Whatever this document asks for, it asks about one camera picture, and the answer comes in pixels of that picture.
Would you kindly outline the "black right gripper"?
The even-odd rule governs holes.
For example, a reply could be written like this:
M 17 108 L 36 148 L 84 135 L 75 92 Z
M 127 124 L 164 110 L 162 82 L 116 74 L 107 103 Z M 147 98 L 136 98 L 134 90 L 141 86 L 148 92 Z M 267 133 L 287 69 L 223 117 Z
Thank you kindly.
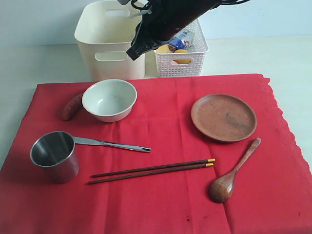
M 175 34 L 209 10 L 221 5 L 220 0 L 149 0 L 139 7 L 136 0 L 131 5 L 142 13 L 136 34 L 126 54 L 136 60 L 145 53 L 169 42 Z

